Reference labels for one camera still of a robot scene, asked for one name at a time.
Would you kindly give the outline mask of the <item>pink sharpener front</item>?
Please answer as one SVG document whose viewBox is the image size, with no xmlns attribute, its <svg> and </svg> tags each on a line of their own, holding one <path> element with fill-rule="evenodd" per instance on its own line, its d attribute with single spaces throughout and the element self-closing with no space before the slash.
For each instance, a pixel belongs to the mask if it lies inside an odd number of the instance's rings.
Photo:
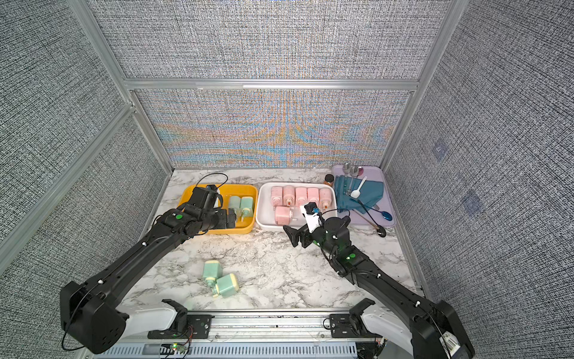
<svg viewBox="0 0 574 359">
<path fill-rule="evenodd" d="M 274 211 L 274 219 L 279 226 L 290 225 L 294 220 L 294 211 L 290 206 L 277 206 Z"/>
</svg>

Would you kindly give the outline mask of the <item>white storage box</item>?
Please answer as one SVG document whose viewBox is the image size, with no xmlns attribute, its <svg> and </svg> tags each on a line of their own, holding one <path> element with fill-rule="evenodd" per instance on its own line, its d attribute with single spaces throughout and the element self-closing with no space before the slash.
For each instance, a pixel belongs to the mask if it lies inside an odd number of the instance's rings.
<svg viewBox="0 0 574 359">
<path fill-rule="evenodd" d="M 272 186 L 286 186 L 286 185 L 293 185 L 296 187 L 316 187 L 318 189 L 328 187 L 328 185 L 320 184 L 320 183 L 304 183 L 304 182 L 267 182 L 264 183 L 260 190 L 259 190 L 259 199 L 257 201 L 257 213 L 256 213 L 256 221 L 257 224 L 263 230 L 270 230 L 270 231 L 281 231 L 283 226 L 279 226 L 275 223 L 274 219 L 274 210 L 272 209 L 271 205 L 271 187 Z M 300 207 L 297 208 L 296 203 L 294 206 L 291 207 L 294 211 L 294 220 L 291 222 L 289 226 L 292 227 L 301 227 L 306 224 L 305 219 L 301 213 Z M 329 209 L 326 212 L 327 214 L 324 215 L 325 218 L 330 218 L 336 215 L 335 210 L 337 209 L 336 203 L 336 196 L 335 191 L 333 190 L 333 209 Z"/>
</svg>

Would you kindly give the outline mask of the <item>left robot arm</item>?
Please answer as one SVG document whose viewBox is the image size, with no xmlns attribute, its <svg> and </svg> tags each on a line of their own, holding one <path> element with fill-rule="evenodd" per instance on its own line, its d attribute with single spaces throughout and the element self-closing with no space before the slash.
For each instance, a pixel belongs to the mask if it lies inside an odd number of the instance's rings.
<svg viewBox="0 0 574 359">
<path fill-rule="evenodd" d="M 138 326 L 133 310 L 119 306 L 127 293 L 155 264 L 173 249 L 227 223 L 225 209 L 209 211 L 170 209 L 160 215 L 139 242 L 100 273 L 81 284 L 71 281 L 59 294 L 64 336 L 94 354 L 110 349 Z"/>
</svg>

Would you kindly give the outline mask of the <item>green sharpener front yellow cap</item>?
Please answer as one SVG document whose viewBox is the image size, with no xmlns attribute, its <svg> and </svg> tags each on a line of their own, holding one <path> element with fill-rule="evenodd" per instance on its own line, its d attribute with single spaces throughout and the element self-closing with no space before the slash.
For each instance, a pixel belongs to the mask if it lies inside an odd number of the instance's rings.
<svg viewBox="0 0 574 359">
<path fill-rule="evenodd" d="M 214 298 L 217 297 L 228 298 L 236 294 L 238 291 L 239 291 L 239 282 L 236 278 L 236 275 L 230 273 L 228 275 L 224 275 L 221 278 L 218 278 L 215 281 L 215 285 L 212 288 L 212 295 Z"/>
</svg>

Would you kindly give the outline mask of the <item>yellow storage box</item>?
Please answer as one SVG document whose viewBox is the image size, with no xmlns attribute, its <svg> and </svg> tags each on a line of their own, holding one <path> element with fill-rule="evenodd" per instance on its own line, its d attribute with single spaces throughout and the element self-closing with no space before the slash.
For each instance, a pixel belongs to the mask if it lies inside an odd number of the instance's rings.
<svg viewBox="0 0 574 359">
<path fill-rule="evenodd" d="M 251 232 L 255 224 L 255 214 L 257 213 L 257 200 L 258 200 L 258 190 L 253 185 L 244 184 L 225 184 L 219 189 L 219 192 L 223 196 L 224 204 L 222 209 L 228 209 L 228 201 L 230 196 L 237 195 L 240 198 L 245 196 L 252 196 L 254 198 L 254 216 L 251 221 L 245 223 L 241 220 L 240 215 L 237 216 L 236 228 L 227 230 L 210 230 L 209 233 L 215 235 L 236 235 L 236 234 L 247 234 Z"/>
</svg>

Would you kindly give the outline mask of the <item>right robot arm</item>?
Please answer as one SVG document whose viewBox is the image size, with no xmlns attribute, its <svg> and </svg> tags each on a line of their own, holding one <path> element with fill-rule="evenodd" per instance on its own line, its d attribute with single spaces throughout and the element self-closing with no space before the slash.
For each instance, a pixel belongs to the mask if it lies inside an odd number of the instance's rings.
<svg viewBox="0 0 574 359">
<path fill-rule="evenodd" d="M 371 295 L 349 311 L 356 331 L 386 338 L 413 358 L 475 357 L 454 308 L 432 302 L 387 275 L 352 244 L 350 223 L 348 216 L 314 215 L 299 229 L 283 229 L 293 246 L 318 246 L 336 274 Z"/>
</svg>

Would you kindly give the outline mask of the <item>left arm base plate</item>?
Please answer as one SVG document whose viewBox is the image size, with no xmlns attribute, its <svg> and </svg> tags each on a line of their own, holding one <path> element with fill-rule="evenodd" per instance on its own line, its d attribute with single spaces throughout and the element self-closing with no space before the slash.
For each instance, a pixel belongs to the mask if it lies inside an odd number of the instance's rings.
<svg viewBox="0 0 574 359">
<path fill-rule="evenodd" d="M 207 339 L 212 326 L 212 319 L 213 316 L 203 314 L 179 316 L 168 329 L 149 331 L 147 338 L 151 340 Z"/>
</svg>

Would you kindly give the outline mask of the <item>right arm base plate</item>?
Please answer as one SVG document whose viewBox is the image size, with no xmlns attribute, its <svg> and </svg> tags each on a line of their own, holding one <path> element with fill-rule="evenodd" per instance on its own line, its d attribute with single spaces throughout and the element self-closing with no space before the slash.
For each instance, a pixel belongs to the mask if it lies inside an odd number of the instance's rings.
<svg viewBox="0 0 574 359">
<path fill-rule="evenodd" d="M 356 338 L 363 335 L 360 318 L 354 314 L 330 314 L 328 324 L 333 338 Z"/>
</svg>

